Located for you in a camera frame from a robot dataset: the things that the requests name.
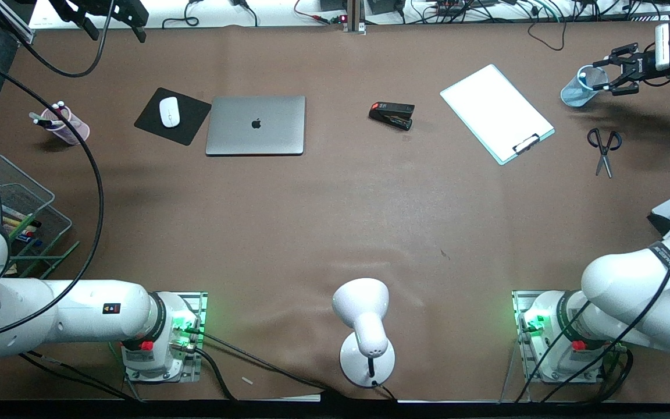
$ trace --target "black stapler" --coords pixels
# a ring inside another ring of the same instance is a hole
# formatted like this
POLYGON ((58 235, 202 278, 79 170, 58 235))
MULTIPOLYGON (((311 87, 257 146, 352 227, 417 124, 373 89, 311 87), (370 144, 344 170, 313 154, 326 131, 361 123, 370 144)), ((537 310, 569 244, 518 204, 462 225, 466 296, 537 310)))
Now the black stapler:
POLYGON ((410 118, 414 109, 415 106, 409 104, 377 102, 372 105, 369 117, 407 131, 412 127, 412 119, 410 118))

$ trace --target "brown table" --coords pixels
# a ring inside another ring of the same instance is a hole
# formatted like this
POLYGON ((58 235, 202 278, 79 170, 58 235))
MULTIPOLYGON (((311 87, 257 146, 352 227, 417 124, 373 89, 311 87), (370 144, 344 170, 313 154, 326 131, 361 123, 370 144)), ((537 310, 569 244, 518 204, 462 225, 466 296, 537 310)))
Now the brown table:
MULTIPOLYGON (((560 26, 534 30, 559 42, 560 26)), ((657 238, 644 217, 670 198, 670 86, 602 94, 582 111, 558 96, 582 64, 651 40, 646 23, 570 24, 561 52, 528 37, 524 24, 370 27, 365 37, 334 27, 149 31, 144 45, 112 31, 85 79, 52 74, 27 51, 10 73, 91 125, 106 211, 88 278, 208 291, 216 336, 346 395, 379 397, 340 373, 349 330, 330 308, 340 284, 374 276, 391 294, 391 391, 401 399, 491 400, 515 339, 511 290, 579 288, 599 255, 657 238), (489 63, 557 131, 503 167, 439 96, 489 63), (304 94, 306 152, 209 158, 205 126, 189 147, 138 130, 133 122, 157 87, 205 101, 304 94), (367 119, 375 101, 415 104, 412 130, 367 119), (612 180, 593 175, 598 153, 585 134, 596 126, 625 139, 612 153, 612 180)), ((88 65, 95 47, 80 31, 38 35, 43 55, 72 71, 88 65)), ((91 240, 95 182, 82 150, 61 148, 27 121, 37 109, 5 85, 0 153, 53 190, 55 205, 74 219, 83 244, 54 275, 69 278, 91 240)), ((40 350, 120 385, 105 344, 40 350)), ((635 368, 617 399, 670 402, 670 355, 633 350, 635 368)), ((212 353, 239 397, 312 392, 212 353)), ((510 397, 521 387, 519 369, 514 377, 510 397)), ((210 370, 200 384, 139 390, 148 398, 221 397, 210 370)), ((102 395, 18 358, 0 360, 0 398, 22 397, 102 395)))

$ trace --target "white mouse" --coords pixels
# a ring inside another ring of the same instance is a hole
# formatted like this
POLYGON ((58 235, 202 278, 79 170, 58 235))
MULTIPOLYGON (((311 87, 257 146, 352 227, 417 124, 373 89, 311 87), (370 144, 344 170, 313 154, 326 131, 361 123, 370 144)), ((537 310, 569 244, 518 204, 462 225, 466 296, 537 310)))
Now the white mouse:
POLYGON ((159 114, 162 117, 162 125, 174 128, 180 123, 180 109, 177 107, 177 98, 172 96, 164 98, 159 102, 159 114))

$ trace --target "laptop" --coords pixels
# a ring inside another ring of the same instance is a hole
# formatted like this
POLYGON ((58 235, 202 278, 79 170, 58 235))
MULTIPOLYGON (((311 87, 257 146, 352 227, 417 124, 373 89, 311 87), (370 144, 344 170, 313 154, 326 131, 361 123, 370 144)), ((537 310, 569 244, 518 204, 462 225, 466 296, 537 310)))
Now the laptop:
POLYGON ((213 98, 207 156, 300 156, 304 153, 304 96, 213 98))

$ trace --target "black mouse pad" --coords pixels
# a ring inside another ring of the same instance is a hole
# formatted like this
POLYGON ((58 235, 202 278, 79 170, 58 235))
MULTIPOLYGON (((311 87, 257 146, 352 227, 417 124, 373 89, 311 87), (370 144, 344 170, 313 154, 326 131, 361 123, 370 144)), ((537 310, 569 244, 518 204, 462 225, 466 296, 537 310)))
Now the black mouse pad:
POLYGON ((154 96, 149 99, 149 103, 141 111, 133 126, 162 136, 167 140, 175 141, 175 143, 191 145, 193 137, 200 129, 200 125, 210 110, 211 104, 160 87, 154 92, 154 96), (162 99, 171 98, 172 96, 177 98, 180 123, 174 128, 167 128, 165 125, 162 125, 162 116, 159 114, 159 103, 162 99))

